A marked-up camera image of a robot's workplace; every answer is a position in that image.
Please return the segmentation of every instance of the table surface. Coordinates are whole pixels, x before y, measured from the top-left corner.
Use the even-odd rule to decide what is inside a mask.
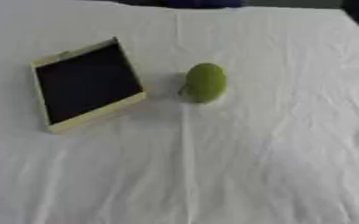
[[[150,99],[47,133],[29,62],[113,36]],[[187,103],[204,61],[228,92]],[[339,10],[0,0],[0,223],[359,223],[359,28]]]

